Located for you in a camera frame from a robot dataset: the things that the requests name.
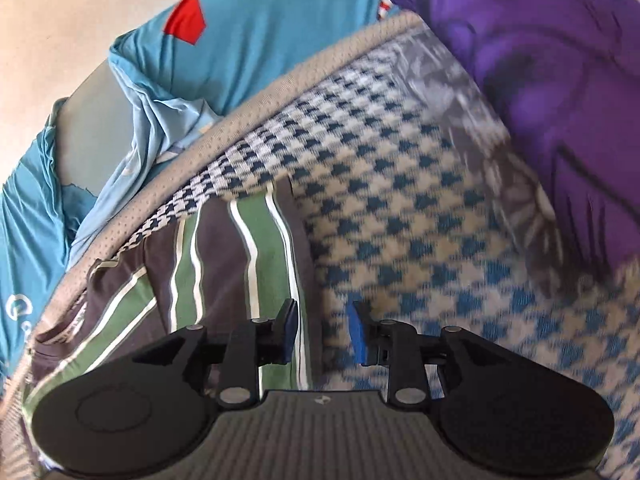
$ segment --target blue houndstooth cloth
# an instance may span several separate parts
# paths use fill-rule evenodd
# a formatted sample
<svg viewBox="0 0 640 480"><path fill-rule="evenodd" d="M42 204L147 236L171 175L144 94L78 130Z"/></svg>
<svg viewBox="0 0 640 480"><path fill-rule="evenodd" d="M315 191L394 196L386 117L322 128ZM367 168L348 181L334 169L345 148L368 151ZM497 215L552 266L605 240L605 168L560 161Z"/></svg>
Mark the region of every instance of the blue houndstooth cloth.
<svg viewBox="0 0 640 480"><path fill-rule="evenodd" d="M639 291L591 290L573 304L536 295L438 121L393 83L410 37L352 62L230 147L126 246L213 194L243 195L288 173L324 299L319 386L385 384L384 369L357 367L351 352L345 305L367 298L374 316L431 335L463 326L594 388L616 417L600 473L640 478Z"/></svg>

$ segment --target purple fabric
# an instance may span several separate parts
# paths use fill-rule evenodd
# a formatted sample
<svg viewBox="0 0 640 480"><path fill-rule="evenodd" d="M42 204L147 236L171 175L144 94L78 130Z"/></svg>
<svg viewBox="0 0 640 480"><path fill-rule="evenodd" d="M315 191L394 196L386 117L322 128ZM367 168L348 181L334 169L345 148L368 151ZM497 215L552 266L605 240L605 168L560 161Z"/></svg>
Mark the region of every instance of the purple fabric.
<svg viewBox="0 0 640 480"><path fill-rule="evenodd" d="M581 263L604 278L640 255L638 2L392 1L474 78Z"/></svg>

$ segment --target green striped cloth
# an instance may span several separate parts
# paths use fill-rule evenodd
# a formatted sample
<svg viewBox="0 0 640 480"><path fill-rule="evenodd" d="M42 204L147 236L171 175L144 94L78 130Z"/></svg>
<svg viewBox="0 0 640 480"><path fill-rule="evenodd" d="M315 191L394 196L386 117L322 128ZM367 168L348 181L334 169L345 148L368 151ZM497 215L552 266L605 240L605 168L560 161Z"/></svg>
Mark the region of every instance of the green striped cloth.
<svg viewBox="0 0 640 480"><path fill-rule="evenodd" d="M319 343L313 352L310 345L310 331L320 341L320 313L309 313L307 306L312 269L288 180L228 203L211 198L195 215L94 266L82 330L61 342L60 333L73 323L66 320L52 331L54 343L41 340L36 346L35 380L25 388L22 404L27 428L42 398L65 381L190 324L220 332L221 317L231 318L233 326L247 318L274 318L287 298L299 305L292 362L261 367L260 389L309 389L311 363L319 363L321 352ZM152 283L159 284L156 290ZM61 348L72 351L38 378L39 364L51 368L51 350Z"/></svg>

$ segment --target blue fabric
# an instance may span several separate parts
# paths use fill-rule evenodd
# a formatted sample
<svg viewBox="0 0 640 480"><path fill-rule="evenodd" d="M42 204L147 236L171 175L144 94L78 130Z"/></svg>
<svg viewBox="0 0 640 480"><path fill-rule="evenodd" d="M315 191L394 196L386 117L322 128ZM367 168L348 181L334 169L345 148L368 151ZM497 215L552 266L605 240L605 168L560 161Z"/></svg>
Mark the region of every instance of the blue fabric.
<svg viewBox="0 0 640 480"><path fill-rule="evenodd" d="M160 100L148 88L133 83L118 66L112 69L133 108L131 150L82 220L71 245L67 269L78 262L109 220L142 189L163 155L177 155L219 120L203 99Z"/></svg>
<svg viewBox="0 0 640 480"><path fill-rule="evenodd" d="M154 99L228 114L316 52L376 21L380 0L199 0L195 44L164 34L173 9L119 37L109 62Z"/></svg>
<svg viewBox="0 0 640 480"><path fill-rule="evenodd" d="M65 272L70 239L66 236L63 195L54 158L55 120L63 103L60 100L54 104L44 129L21 158L0 195L2 377L13 373L25 339Z"/></svg>
<svg viewBox="0 0 640 480"><path fill-rule="evenodd" d="M76 237L82 220L95 205L96 197L86 189L69 184L62 186L62 209L65 212L65 234L69 240Z"/></svg>
<svg viewBox="0 0 640 480"><path fill-rule="evenodd" d="M107 222L166 162L297 63L377 18L380 0L197 0L194 44L165 34L167 9L119 37L109 62L133 106L134 139L71 246L74 266Z"/></svg>

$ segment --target gray patterned fabric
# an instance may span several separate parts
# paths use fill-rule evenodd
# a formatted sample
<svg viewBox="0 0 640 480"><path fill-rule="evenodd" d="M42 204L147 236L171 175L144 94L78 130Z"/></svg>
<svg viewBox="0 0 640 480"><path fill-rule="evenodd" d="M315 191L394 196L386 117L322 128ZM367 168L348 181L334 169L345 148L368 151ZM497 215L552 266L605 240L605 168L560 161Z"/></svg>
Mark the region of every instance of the gray patterned fabric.
<svg viewBox="0 0 640 480"><path fill-rule="evenodd" d="M498 115L430 29L404 42L394 80L438 118L466 168L484 182L496 216L524 255L540 292L574 300L593 286L562 239L538 177L513 151Z"/></svg>
<svg viewBox="0 0 640 480"><path fill-rule="evenodd" d="M306 92L226 150L167 201L127 246L209 196L242 196L292 177L324 304L327 389L380 388L383 368L354 364L345 306L439 333L456 324L593 387L616 417L600 472L640 478L640 287L544 300L440 124L392 78L399 36ZM477 124L486 112L471 111ZM440 392L430 374L434 395Z"/></svg>

